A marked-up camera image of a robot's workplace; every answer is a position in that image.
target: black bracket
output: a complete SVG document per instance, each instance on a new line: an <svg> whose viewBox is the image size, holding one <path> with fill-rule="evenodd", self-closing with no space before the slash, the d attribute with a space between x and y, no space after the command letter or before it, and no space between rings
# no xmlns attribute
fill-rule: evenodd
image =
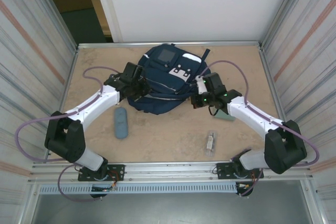
<svg viewBox="0 0 336 224"><path fill-rule="evenodd" d="M125 176L125 165L107 165L107 174L102 179L97 179L92 174L89 173L89 170L85 167L79 170L78 181L123 181Z"/></svg>
<svg viewBox="0 0 336 224"><path fill-rule="evenodd" d="M244 184L244 185L248 185L248 187L240 187L239 184ZM244 192L246 192L248 189L250 189L250 187L252 186L252 182L236 182L236 188L237 188L237 195L241 195ZM242 197L246 197L249 196L251 193L253 192L253 188L248 191L246 194L244 194Z"/></svg>
<svg viewBox="0 0 336 224"><path fill-rule="evenodd" d="M216 168L218 179L253 179L253 175L257 178L260 174L259 169L245 170L243 173L238 173L235 163L217 163Z"/></svg>

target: navy blue backpack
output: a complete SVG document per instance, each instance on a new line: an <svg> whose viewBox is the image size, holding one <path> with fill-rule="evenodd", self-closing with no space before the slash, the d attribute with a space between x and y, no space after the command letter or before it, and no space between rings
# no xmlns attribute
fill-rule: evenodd
<svg viewBox="0 0 336 224"><path fill-rule="evenodd" d="M129 105L139 111L156 115L179 106L197 92L193 80L207 67L205 58L209 52L210 50L206 49L200 58L175 47L174 44L162 44L151 48L138 63L144 68L143 76L151 86L151 91L136 101L128 98Z"/></svg>

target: blue sponge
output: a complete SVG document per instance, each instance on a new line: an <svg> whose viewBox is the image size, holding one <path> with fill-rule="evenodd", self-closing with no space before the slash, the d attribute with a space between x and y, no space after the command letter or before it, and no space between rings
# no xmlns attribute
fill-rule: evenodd
<svg viewBox="0 0 336 224"><path fill-rule="evenodd" d="M128 136L127 111L119 107L114 110L114 135L118 139Z"/></svg>

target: wooden table surface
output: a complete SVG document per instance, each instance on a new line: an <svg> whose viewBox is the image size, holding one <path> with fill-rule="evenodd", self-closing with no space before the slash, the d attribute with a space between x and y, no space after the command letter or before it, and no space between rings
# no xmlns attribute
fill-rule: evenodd
<svg viewBox="0 0 336 224"><path fill-rule="evenodd" d="M205 47L182 47L201 56ZM206 59L209 64L225 59L238 64L249 81L248 100L266 113L277 116L263 66L255 46L212 46ZM73 72L65 109L69 110L86 100L98 89L98 85L82 77L82 72L92 66L108 66L123 71L130 61L137 63L150 48L86 48L80 49ZM211 67L217 72L226 88L245 93L244 80L233 66L219 63ZM91 70L88 73L105 81L108 70ZM240 120L234 122L209 115L208 108L193 109L186 101L172 111L153 115L137 111L123 100L119 106L128 113L129 136L116 139L113 132L113 110L105 111L86 130L87 145L109 162L192 162L224 161L251 147L263 148L259 135ZM215 155L205 155L206 136L209 130L218 133Z"/></svg>

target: cable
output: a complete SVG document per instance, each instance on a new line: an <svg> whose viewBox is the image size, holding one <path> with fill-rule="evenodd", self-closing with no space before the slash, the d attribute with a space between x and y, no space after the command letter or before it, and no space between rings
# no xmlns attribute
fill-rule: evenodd
<svg viewBox="0 0 336 224"><path fill-rule="evenodd" d="M256 176L254 174L254 171L251 172L251 178L253 179L252 182L254 183L256 181Z"/></svg>
<svg viewBox="0 0 336 224"><path fill-rule="evenodd" d="M288 127L286 127L286 126L284 126L284 125L282 125L282 124L279 124L279 123L277 123L277 122L272 121L270 118L266 117L265 115L261 114L260 112L258 112L258 111L256 111L255 109L253 109L250 105L248 105L247 96L248 96L248 91L249 91L249 85L248 85L248 81L247 81L246 75L244 74L244 72L242 71L242 69L241 69L238 65L236 65L234 62L229 61L229 60L218 60L218 61L215 61L215 62L212 62L211 64L209 64L209 65L208 65L208 66L207 66L207 67L206 67L206 68L205 68L199 75L200 75L200 76L203 75L203 74L205 73L205 71L206 71L209 67L211 67L211 66L214 65L214 64L220 63L220 62L223 62L223 63L229 63L229 64L235 66L235 67L238 69L238 71L241 73L241 75L243 76L243 78L244 78L244 80L245 80L245 84L246 84L246 92L245 92L245 95L244 95L244 103L245 103L245 106L246 106L248 109L250 109L252 112L254 112L255 114L257 114L257 115L260 116L261 118L265 119L266 121L268 121L268 122L270 122L270 123L272 123L272 124L274 124L274 125L276 125L276 126L282 128L282 129L284 129L284 130L286 130L286 131L292 133L293 135L295 135L295 136L301 138L301 139L302 139L303 141L305 141L310 147L312 147L312 149L315 151L315 153L316 153L316 157L315 157L315 159L314 159L313 161L308 162L308 163L306 163L306 164L298 164L298 165L295 165L295 167L302 167L302 166L308 166L308 165L313 165L313 164L315 164L315 163L319 160L319 158L320 158L320 152L319 152L319 150L317 149L317 147L316 147L316 146L315 146L315 145L314 145L308 138L306 138L305 136L303 136L303 135L297 133L296 131L291 130L290 128L288 128Z"/></svg>
<svg viewBox="0 0 336 224"><path fill-rule="evenodd" d="M217 166L216 166L215 168L212 169L212 174L215 174L215 175L218 174L218 172L214 173L214 170L215 170L216 168L217 168Z"/></svg>
<svg viewBox="0 0 336 224"><path fill-rule="evenodd" d="M261 169L260 172L259 172L259 175L258 175L257 179L254 181L254 183L245 192L243 192L242 194L239 194L241 197L244 196L245 194L247 194L249 191L251 191L254 188L254 186L258 183L263 171L264 171L264 169Z"/></svg>
<svg viewBox="0 0 336 224"><path fill-rule="evenodd" d="M117 181L113 178L113 175L112 174L110 174L109 172L107 172L108 173L108 175L112 178L112 180L113 180L113 184L112 184L112 186L116 186L116 184L117 184Z"/></svg>
<svg viewBox="0 0 336 224"><path fill-rule="evenodd" d="M114 170L110 170L109 172L116 174L116 178L117 178L116 182L118 182L119 181L119 175L118 175L118 173L116 171L114 171Z"/></svg>
<svg viewBox="0 0 336 224"><path fill-rule="evenodd" d="M100 93L102 93L103 91L103 83L95 78L95 77L92 77L92 76L87 76L85 75L87 71L91 70L91 69L108 69L108 70L111 70L111 71L114 71L116 73L119 73L118 71L114 70L113 68L109 68L109 67L105 67L105 66L96 66L96 67L91 67L91 68L88 68L86 70L84 70L82 76L86 79L91 79L91 80L94 80L96 82L99 83L100 85ZM100 95L98 94L92 101L88 102L87 104L85 104L84 106L82 106L81 108L78 109L78 112L86 109L88 106L92 105L94 102L96 102L98 99L99 99ZM55 161L63 161L64 159L63 158L54 158L54 159L42 159L42 158L36 158L36 157L33 157L33 156L30 156L27 152L25 152L25 150L22 148L22 146L20 145L20 142L19 142L19 133L20 131L32 124L32 123L37 123L37 122L41 122L41 121L49 121L49 120L56 120L56 119L61 119L61 118L66 118L68 116L72 116L72 115L75 115L77 113L77 111L74 111L74 112L71 112L69 114L64 114L64 115L57 115L57 116L48 116L46 118L38 118L38 119L32 119L30 121L27 121L27 122L24 122L23 124L21 124L15 131L15 135L14 135L14 139L15 139L15 144L16 144L16 147L18 148L18 150L27 158L31 159L32 161L34 162L55 162Z"/></svg>
<svg viewBox="0 0 336 224"><path fill-rule="evenodd" d="M78 171L78 172L80 172L80 169L76 169L76 166L77 165L75 165L75 170ZM79 166L79 167L82 168L82 166Z"/></svg>
<svg viewBox="0 0 336 224"><path fill-rule="evenodd" d="M58 188L58 190L59 190L59 193L60 193L63 197L65 197L65 198L67 198L68 200L71 200L71 201L73 201L73 202L92 202L92 201L95 201L95 200L100 199L100 198L95 198L95 199L75 199L75 198L71 198L71 197L67 196L65 193L63 193L63 191L62 191L62 189L61 189L61 185L60 185L61 177L62 177L63 173L64 173L67 169L69 169L69 168L71 168L71 167L74 167L74 166L76 166L76 165L75 165L75 164L72 164L72 165L69 165L69 166L65 167L65 168L62 170L62 172L59 174L58 179L57 179L57 188Z"/></svg>
<svg viewBox="0 0 336 224"><path fill-rule="evenodd" d="M213 106L208 106L208 110L209 110L210 115L215 116L215 115L217 115L217 113L219 112L219 109L217 109L217 110L215 111L215 113L212 113L212 111L211 111L211 108L212 108L212 107L213 107Z"/></svg>

